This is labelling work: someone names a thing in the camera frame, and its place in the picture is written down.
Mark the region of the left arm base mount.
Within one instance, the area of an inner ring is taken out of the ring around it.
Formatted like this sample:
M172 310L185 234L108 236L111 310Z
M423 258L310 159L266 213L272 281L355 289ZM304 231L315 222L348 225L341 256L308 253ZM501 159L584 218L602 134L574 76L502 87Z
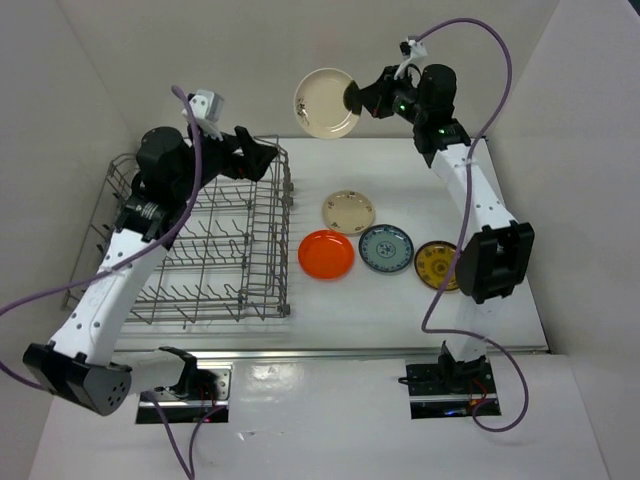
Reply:
M169 424L227 423L233 367L230 363L204 362L202 380L188 394L176 395L169 387L157 387L151 395Z

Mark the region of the cream plate small motifs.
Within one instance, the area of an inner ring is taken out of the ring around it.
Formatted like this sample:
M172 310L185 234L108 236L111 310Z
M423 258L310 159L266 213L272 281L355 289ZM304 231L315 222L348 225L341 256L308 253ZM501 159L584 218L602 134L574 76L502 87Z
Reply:
M322 203L321 214L327 228L343 235L361 234L375 220L373 203L354 190L331 193Z

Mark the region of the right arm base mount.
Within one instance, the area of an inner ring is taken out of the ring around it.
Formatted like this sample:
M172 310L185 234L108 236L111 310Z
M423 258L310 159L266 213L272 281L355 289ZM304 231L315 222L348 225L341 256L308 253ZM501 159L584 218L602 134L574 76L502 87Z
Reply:
M407 389L412 420L500 416L501 407L491 365L486 363L473 378L446 386L435 363L407 364L397 379Z

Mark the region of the cream plate green patch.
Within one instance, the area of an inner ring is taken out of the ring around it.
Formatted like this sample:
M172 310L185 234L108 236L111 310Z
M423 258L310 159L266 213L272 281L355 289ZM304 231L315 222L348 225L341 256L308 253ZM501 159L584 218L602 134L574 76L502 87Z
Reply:
M336 68L320 68L306 75L294 94L298 124L310 136L321 140L345 137L359 116L344 105L343 94L353 78Z

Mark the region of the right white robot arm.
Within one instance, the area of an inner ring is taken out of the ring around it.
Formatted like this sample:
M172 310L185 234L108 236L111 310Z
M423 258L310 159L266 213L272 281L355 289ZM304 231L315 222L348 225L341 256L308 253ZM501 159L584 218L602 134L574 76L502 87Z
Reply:
M463 298L453 328L441 330L440 386L451 393L480 377L486 345L505 298L525 277L534 230L505 208L475 159L476 142L454 117L457 80L444 65L425 67L417 83L409 74L383 70L371 85L350 82L343 94L348 111L376 119L397 115L412 126L414 145L443 181L463 215L462 246L455 277Z

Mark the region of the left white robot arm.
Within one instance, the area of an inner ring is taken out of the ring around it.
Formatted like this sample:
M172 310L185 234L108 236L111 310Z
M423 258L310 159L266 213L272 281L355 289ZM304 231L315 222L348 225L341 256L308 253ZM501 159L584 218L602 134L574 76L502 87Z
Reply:
M115 346L141 289L170 252L199 191L218 176L258 182L278 155L275 146L256 141L241 126L219 139L199 128L183 135L173 127L157 127L143 136L130 195L95 279L52 338L31 344L23 355L45 390L107 416L130 394L164 387L183 400L209 379L184 350L162 346L116 362Z

